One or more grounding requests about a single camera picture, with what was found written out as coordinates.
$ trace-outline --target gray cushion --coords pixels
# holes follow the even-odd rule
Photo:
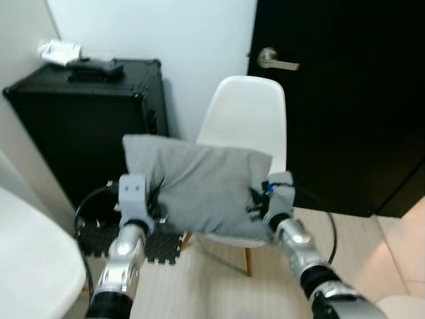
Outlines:
[[[123,142],[130,173],[146,176],[151,189],[164,178],[158,203],[167,222],[160,231],[270,239],[246,207],[249,187],[261,189],[267,180],[271,156],[149,135],[126,135]]]

